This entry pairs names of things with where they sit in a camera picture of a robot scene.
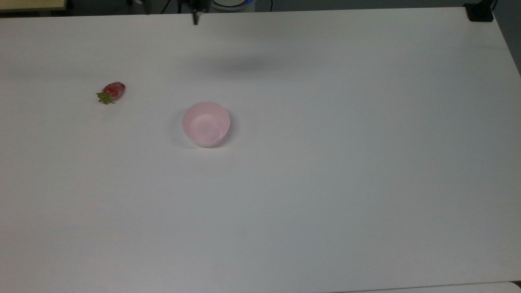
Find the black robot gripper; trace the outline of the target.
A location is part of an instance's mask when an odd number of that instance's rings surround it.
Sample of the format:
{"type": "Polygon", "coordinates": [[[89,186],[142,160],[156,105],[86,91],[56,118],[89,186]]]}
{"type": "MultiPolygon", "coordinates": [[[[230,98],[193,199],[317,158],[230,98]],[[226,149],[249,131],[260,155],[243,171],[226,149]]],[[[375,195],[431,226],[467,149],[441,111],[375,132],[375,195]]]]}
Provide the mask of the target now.
{"type": "Polygon", "coordinates": [[[210,10],[210,0],[179,0],[178,13],[182,13],[183,7],[188,11],[193,12],[193,24],[198,25],[200,19],[200,12],[207,13],[210,10]]]}

